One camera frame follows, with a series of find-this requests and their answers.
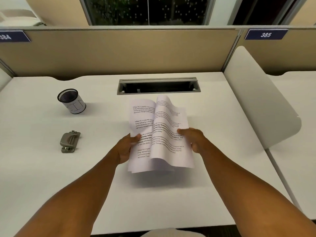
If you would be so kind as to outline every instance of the pen holder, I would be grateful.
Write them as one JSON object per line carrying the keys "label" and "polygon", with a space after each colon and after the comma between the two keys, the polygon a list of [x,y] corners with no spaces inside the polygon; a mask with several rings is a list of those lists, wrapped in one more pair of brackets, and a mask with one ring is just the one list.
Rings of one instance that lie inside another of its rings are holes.
{"label": "pen holder", "polygon": [[68,108],[70,113],[79,114],[86,108],[86,104],[75,89],[66,89],[58,94],[58,101]]}

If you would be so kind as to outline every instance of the number sign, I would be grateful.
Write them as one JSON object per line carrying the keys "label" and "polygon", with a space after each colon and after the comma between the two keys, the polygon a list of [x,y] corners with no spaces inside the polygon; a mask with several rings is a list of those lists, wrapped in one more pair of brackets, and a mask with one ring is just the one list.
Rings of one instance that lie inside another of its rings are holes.
{"label": "number sign", "polygon": [[250,29],[245,40],[282,40],[288,29]]}
{"label": "number sign", "polygon": [[1,42],[31,42],[24,31],[0,31]]}

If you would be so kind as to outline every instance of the desk surface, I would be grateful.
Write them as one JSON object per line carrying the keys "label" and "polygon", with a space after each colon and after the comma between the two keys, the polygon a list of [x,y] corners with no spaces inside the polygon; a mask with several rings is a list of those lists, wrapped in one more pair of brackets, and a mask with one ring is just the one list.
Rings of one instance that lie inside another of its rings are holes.
{"label": "desk surface", "polygon": [[302,129],[270,151],[298,207],[316,219],[316,71],[270,78],[302,119]]}
{"label": "desk surface", "polygon": [[[119,79],[196,77],[200,93],[170,93],[186,107],[191,127],[201,129],[233,161],[289,198],[274,167],[223,73],[85,76],[70,81],[50,77],[14,78],[0,92],[0,235],[13,236],[54,193],[92,168],[129,132],[131,98],[156,100],[157,94],[117,95]],[[87,104],[71,114],[57,101],[75,88]],[[65,132],[81,132],[76,151],[62,154]],[[211,183],[202,158],[194,169],[175,172],[115,173],[92,234],[168,227],[234,224]]]}

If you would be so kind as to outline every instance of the paper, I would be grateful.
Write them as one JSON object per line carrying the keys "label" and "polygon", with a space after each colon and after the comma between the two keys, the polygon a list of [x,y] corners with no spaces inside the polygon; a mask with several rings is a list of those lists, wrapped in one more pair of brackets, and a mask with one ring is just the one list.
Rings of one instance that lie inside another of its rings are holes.
{"label": "paper", "polygon": [[191,144],[177,133],[189,127],[184,108],[175,107],[166,95],[157,102],[135,99],[129,104],[131,136],[142,135],[131,148],[128,171],[132,173],[193,168]]}

